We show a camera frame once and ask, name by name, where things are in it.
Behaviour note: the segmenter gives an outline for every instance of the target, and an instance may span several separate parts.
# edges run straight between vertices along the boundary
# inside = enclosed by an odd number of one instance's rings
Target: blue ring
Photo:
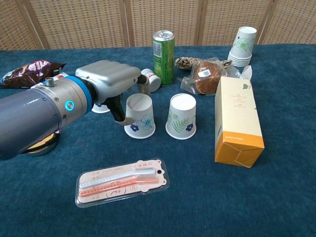
[[[90,91],[88,90],[88,88],[85,86],[85,84],[83,84],[83,82],[81,80],[79,80],[76,77],[66,76],[65,78],[73,80],[83,90],[84,95],[85,95],[85,97],[87,99],[87,104],[88,104],[88,108],[87,108],[86,113],[90,112],[90,110],[92,110],[92,98],[91,98],[91,94],[90,94]]]
[[[68,107],[68,103],[71,103],[73,105],[73,107],[69,108]],[[68,111],[72,111],[72,110],[74,110],[74,108],[75,108],[75,103],[72,100],[67,100],[66,103],[65,103],[65,109],[68,110]]]

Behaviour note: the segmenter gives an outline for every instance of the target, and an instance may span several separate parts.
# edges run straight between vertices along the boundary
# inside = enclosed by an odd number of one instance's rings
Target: chocolate bag
[[[31,64],[8,72],[0,79],[0,86],[5,88],[31,88],[61,72],[65,64],[38,60]]]

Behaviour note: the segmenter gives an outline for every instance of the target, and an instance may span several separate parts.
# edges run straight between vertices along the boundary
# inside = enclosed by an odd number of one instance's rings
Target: orange box
[[[215,162],[250,168],[263,150],[250,80],[221,77],[215,95]]]

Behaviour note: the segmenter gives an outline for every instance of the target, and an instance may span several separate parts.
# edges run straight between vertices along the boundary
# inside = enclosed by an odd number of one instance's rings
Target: stack of paper cups
[[[249,64],[256,34],[257,30],[253,27],[243,26],[239,28],[228,55],[228,59],[232,60],[234,66],[245,67]]]

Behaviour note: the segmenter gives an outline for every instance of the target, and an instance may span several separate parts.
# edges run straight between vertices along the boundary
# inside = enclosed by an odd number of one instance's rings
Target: robotic arm
[[[120,104],[121,95],[138,84],[150,93],[148,79],[127,64],[98,61],[76,70],[76,76],[0,99],[0,159],[10,159],[88,113],[94,103],[107,105],[120,125],[133,123]]]

